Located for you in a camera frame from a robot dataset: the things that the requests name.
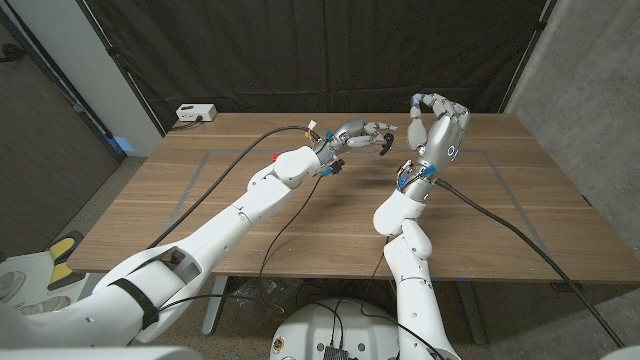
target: concrete wall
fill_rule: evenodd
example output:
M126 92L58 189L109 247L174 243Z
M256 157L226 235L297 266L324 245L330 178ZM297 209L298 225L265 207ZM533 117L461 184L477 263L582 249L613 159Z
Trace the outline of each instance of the concrete wall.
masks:
M559 0L506 112L640 259L640 2Z

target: power cord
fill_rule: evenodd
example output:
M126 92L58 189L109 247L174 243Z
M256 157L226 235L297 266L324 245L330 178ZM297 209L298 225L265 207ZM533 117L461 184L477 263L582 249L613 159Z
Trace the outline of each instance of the power cord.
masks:
M166 305L162 305L161 307L158 308L158 312L166 310L166 309L168 309L168 308L170 308L172 306L175 306L175 305L178 305L178 304L182 304L183 302L196 300L196 299L217 298L217 297L225 298L225 299L228 298L228 299L241 299L241 300L257 301L257 299L246 297L246 296L226 295L226 294L203 294L203 295L189 296L189 297L186 297L184 299L180 299L180 300L174 301L172 303L169 303L169 304L166 304Z
M355 296L355 294L354 295L352 295L352 294L354 293L354 289L357 286L357 284L358 284L358 282L355 282L353 280L342 279L342 280L340 280L340 284L338 285L338 288L340 289L340 293L348 294L350 297L354 297L355 298L357 296ZM392 295L392 293L389 291L389 289L387 289L384 285L380 284L376 280L373 280L373 282L371 284L376 285L380 289L382 289L382 291L384 291L385 296L387 298L386 300L388 300L387 302L384 302L384 301L383 302L378 302L377 304L374 304L374 305L377 305L379 308L385 309L386 306L381 306L381 304L385 304L385 303L392 304L393 305L393 310L395 311L395 309L396 309L396 298L395 298L395 296Z
M298 299L300 298L300 292L302 291L302 289L304 289L304 288L305 288L305 287L307 287L307 286L313 286L313 287L315 287L315 288L319 289L320 291L322 291L322 292L320 292L320 293L313 293L313 294L311 294L311 295L329 295L329 296L334 296L334 295L336 295L333 291L325 290L325 289L323 289L322 287L320 287L320 286L318 286L318 285L316 285L316 284L311 284L311 283L302 284L302 285L300 285L300 287L298 288L298 291L296 291L296 298L295 298L295 301L296 301L296 309L300 309L300 303L298 302Z
M338 303L336 304L336 308L334 309L334 313L333 313L333 326L331 326L331 346L333 347L333 333L335 332L336 329L336 316L338 316L338 306L340 306L340 303L342 302L342 298L338 299ZM344 329L342 328L342 320L340 320L340 347L339 349L342 350L342 339L344 337Z
M456 190L448 182L446 182L446 181L444 181L444 180L442 180L440 178L436 178L434 183L436 185L440 186L441 188L450 191L455 196L460 198L460 200L462 200L465 203L469 204L471 207L473 207L474 209L478 210L482 214L484 214L484 215L492 218L493 220L499 222L500 224L504 225L506 228L508 228L509 230L513 231L522 240L524 240L524 242L527 243L527 245L529 245L538 255L540 255L540 257L544 261L546 261L547 264L549 264L549 266L551 266L551 268L558 275L560 275L562 280L564 280L564 282L567 285L569 285L571 290L573 290L573 292L578 296L578 298L580 299L580 301L582 301L584 306L589 310L589 312L591 312L591 315L593 315L593 317L595 317L596 320L598 320L598 322L604 328L604 330L607 332L607 334L609 334L609 336L611 337L613 342L615 342L616 345L619 348L623 348L625 346L624 343L622 342L622 340L620 340L618 335L615 333L615 331L613 331L613 329L609 326L609 324L607 324L607 322L604 320L602 315L600 315L598 310L596 310L596 308L593 307L593 305L591 305L591 303L584 297L584 295L582 294L580 289L578 289L576 284L574 284L574 282L571 279L569 279L569 276L567 276L567 274L565 274L565 272L560 268L560 266L558 266L558 264L556 264L556 262L553 261L553 259L551 259L551 257L549 257L549 255L547 255L544 251L542 251L542 249L540 249L540 247L538 247L538 245L536 245L533 241L531 241L531 239L529 239L522 231L520 231L518 228L516 228L515 226L513 226L511 223L509 223L508 221L504 220L503 218L499 217L498 215L496 215L496 214L490 212L489 210L483 208L482 206L476 204L471 199L469 199L468 197L463 195L461 192Z
M264 267L265 265L267 265L267 261L268 261L268 257L269 257L269 252L271 251L271 248L273 247L273 244L276 243L276 240L278 240L278 238L280 237L280 235L282 235L282 233L289 227L289 225L291 225L291 223L298 217L298 215L300 215L300 213L302 212L302 210L304 209L304 207L307 205L307 203L309 202L309 200L311 199L311 196L313 195L313 193L316 191L316 188L318 187L318 184L320 184L320 180L322 179L322 176L318 176L318 180L316 181L316 184L313 186L313 189L311 189L311 192L309 193L309 196L307 197L307 200L305 200L304 204L302 204L302 206L300 207L300 210L298 210L298 212L293 215L293 217L291 218L291 220L289 220L289 222L282 228L282 230L280 230L280 232L278 233L278 235L276 235L276 237L273 239L273 241L271 241L271 244L269 245L269 248L267 248L267 251L264 254L264 259L262 260L262 266L260 267L260 273L258 274L258 284L260 286L260 298L262 299L262 301L269 306L270 308L274 309L274 310L278 310L281 313L284 313L284 309L282 308L282 306L271 302L271 301L267 301L264 297L264 291L262 288L262 272L264 271Z
M385 245L389 243L389 237L387 236L387 242L385 242ZM365 299L367 297L367 294L369 293L369 286L371 285L371 283L373 282L373 278L376 276L376 273L378 272L378 268L380 267L380 264L382 263L382 259L384 259L384 252L382 253L382 256L380 256L380 260L378 260L378 265L376 265L376 268L373 270L373 274L371 274L371 277L369 278L369 284L367 285L367 288L364 292L364 295L362 296L362 301L360 302L360 313L364 316L367 317L373 317L373 318L378 318L378 319L383 319L386 321L389 321L393 324L395 324L396 326L398 326L399 328L401 328L402 330L408 332L409 334L411 334L413 337L415 337L416 339L420 340L421 343L423 343L427 348L429 348L429 350L431 350L440 360L445 360L444 357L433 347L431 346L431 344L429 344L426 340L424 340L423 338L421 338L420 336L418 336L418 334L414 333L413 331L409 330L409 328L407 328L406 326L400 324L399 322L388 318L386 316L379 316L379 315L372 315L372 314L365 314L364 313L364 303L365 303Z
M182 214L182 216L180 216L180 218L178 218L178 220L176 220L173 224L171 224L171 226L169 226L169 228L167 228L167 230L165 230L162 234L160 234L160 236L158 236L158 238L154 242L152 242L147 247L147 249L151 249L153 247L156 247L162 240L164 240L167 237L167 235L169 235L176 227L178 227L178 225L180 225L180 223L182 223L184 221L184 219L186 219L187 216L189 216L193 212L193 210L195 210L198 207L198 205L200 205L207 198L207 196L209 196L209 194L211 194L213 192L213 190L216 187L218 187L220 182L222 182L222 180L231 172L231 170L238 164L238 162L240 162L240 160L242 160L242 158L245 155L247 155L249 153L249 151L251 151L251 149L253 149L262 140L266 139L270 135L275 134L275 133L280 132L280 131L287 131L287 130L302 130L304 132L311 133L311 135L314 137L314 139L316 139L316 140L320 139L318 134L316 134L314 131L310 131L309 128L306 128L304 126L283 126L283 127L279 127L279 128L267 131L264 135L260 136L256 141L254 141L253 144L249 145L249 147L247 147L240 155L238 155L238 157L231 163L231 165L229 165L227 170L225 170L222 173L222 175L220 175L218 180L216 180L216 182L213 183L213 185L211 185L211 187L193 205L191 205L191 207L187 211L185 211L185 213Z
M190 129L190 128L192 128L192 127L196 126L197 124L199 124L199 123L201 123L201 122L202 122L202 116L201 116L201 115L198 115L198 117L196 117L196 120L195 120L195 121L192 121L192 122L190 122L190 123L188 123L188 124L185 124L185 125L176 126L176 127L174 127L174 128L171 128L171 130L172 130L172 131L173 131L173 130L178 130L178 131L180 131L180 130L187 130L187 129Z

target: gray wall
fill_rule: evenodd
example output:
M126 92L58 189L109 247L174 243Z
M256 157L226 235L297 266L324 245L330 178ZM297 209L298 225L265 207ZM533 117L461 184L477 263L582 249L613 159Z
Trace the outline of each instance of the gray wall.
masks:
M156 120L144 111L76 1L10 3L127 155L149 156L162 140ZM0 9L9 13L4 5Z
M640 259L640 2L560 0L506 108Z

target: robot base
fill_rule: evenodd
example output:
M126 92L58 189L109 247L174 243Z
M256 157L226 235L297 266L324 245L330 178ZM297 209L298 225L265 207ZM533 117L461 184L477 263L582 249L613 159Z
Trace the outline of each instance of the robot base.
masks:
M366 317L360 313L360 301L352 299L325 299L319 303L335 310L344 327L344 337L340 322L328 309L309 304L291 315L280 325L271 343L271 360L323 360L325 348L330 346L333 332L333 347L339 348L344 338L342 350L348 358L360 360L388 360L398 355L398 327L379 318ZM387 316L379 308L364 304L365 314Z

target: black strap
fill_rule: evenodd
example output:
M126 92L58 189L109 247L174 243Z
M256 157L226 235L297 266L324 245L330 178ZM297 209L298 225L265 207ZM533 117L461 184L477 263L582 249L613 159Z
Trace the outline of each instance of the black strap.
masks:
M140 290L134 283L131 281L122 278L112 282L109 285L115 285L122 290L126 291L127 294L131 295L131 297L140 305L144 315L142 315L142 330L149 327L149 325L158 322L158 309L153 306L151 300L145 295L145 293Z

